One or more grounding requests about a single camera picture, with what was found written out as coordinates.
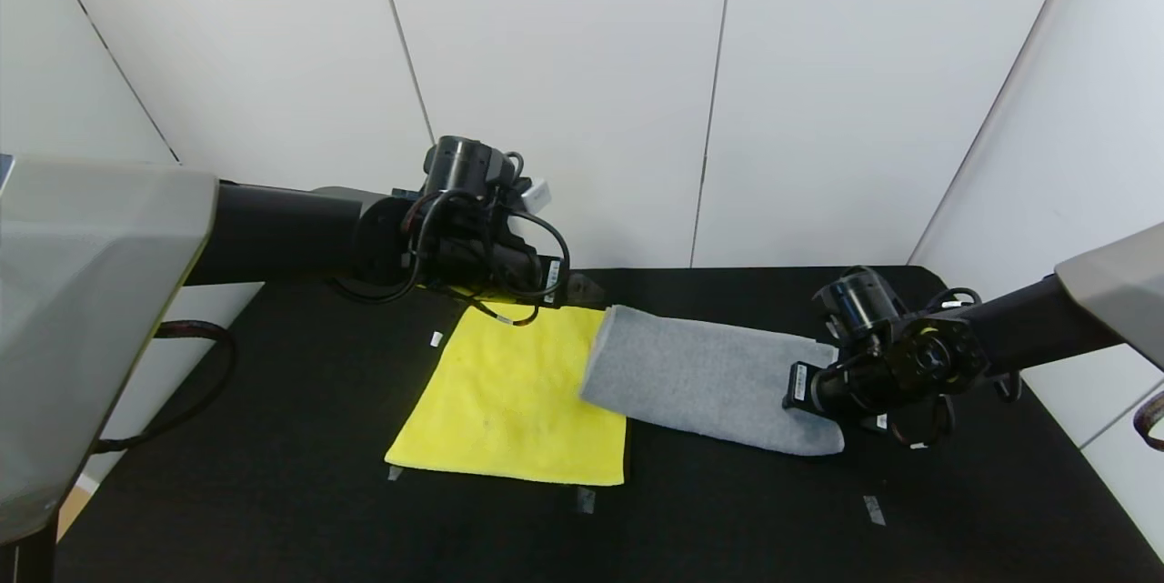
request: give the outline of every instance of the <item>folded towel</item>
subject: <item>folded towel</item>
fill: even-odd
[[[612,306],[603,318],[582,398],[645,422],[786,454],[844,449],[831,420],[785,410],[792,364],[833,362],[836,348],[799,335],[656,318]]]

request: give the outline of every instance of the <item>black mat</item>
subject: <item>black mat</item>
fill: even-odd
[[[943,287],[923,269],[882,272],[914,306]],[[651,313],[826,340],[809,299],[838,275],[595,278]],[[631,422],[629,482],[598,489],[592,516],[572,486],[417,470],[389,482],[384,452],[439,356],[428,339],[459,314],[425,293],[353,306],[322,285],[267,285],[235,324],[236,379],[122,460],[66,534],[59,581],[1164,581],[1031,393],[960,399],[958,433],[936,449],[849,431],[844,454],[815,460]],[[170,410],[218,376],[218,356]]]

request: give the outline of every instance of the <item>barcode label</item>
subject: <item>barcode label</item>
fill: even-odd
[[[562,261],[551,261],[551,263],[549,263],[549,275],[546,277],[546,287],[551,287],[551,285],[553,285],[553,284],[555,284],[558,282],[558,271],[561,268],[562,268]],[[548,293],[545,297],[545,300],[546,300],[546,304],[553,304],[553,301],[554,301],[554,293]]]
[[[797,401],[804,400],[804,389],[808,385],[808,365],[797,364],[796,365],[796,385],[793,388],[793,397]]]

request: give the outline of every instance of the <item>white wall panel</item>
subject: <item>white wall panel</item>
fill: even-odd
[[[1161,44],[1161,0],[1051,0],[914,263],[993,298],[1164,221]],[[1131,348],[1023,376],[1077,445],[1164,378]]]
[[[1043,0],[728,0],[696,266],[899,264]]]
[[[1155,392],[1164,391],[1164,385]],[[1085,447],[1084,455],[1164,560],[1164,454],[1144,445],[1131,427],[1133,412]],[[1159,429],[1152,435],[1164,435]]]
[[[575,264],[687,266],[723,0],[396,3],[433,131],[523,152]]]
[[[77,0],[0,0],[0,151],[173,163]]]
[[[430,138],[388,0],[83,0],[184,163],[391,190]]]

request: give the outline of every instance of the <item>yellow towel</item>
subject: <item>yellow towel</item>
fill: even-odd
[[[527,306],[489,305],[506,318]],[[468,310],[386,462],[546,483],[623,483],[626,418],[579,399],[603,313],[544,310],[511,327]]]

